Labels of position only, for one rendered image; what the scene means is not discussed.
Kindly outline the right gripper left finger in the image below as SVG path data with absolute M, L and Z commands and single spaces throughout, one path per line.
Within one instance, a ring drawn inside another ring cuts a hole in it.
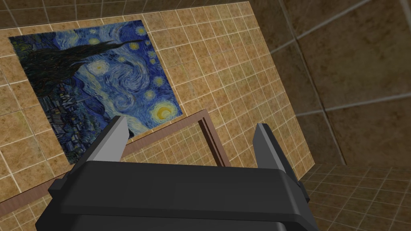
M 74 173 L 87 161 L 120 161 L 128 139 L 129 129 L 126 116 L 115 116 L 70 170 L 70 173 Z

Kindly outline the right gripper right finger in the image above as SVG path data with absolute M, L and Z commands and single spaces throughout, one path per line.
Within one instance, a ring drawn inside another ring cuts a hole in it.
M 268 124 L 257 123 L 252 144 L 258 168 L 284 171 L 297 182 L 297 177 Z

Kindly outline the blue starry night painting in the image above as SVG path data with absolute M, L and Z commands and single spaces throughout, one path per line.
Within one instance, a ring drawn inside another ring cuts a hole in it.
M 71 165 L 115 116 L 133 138 L 182 115 L 141 20 L 9 40 Z

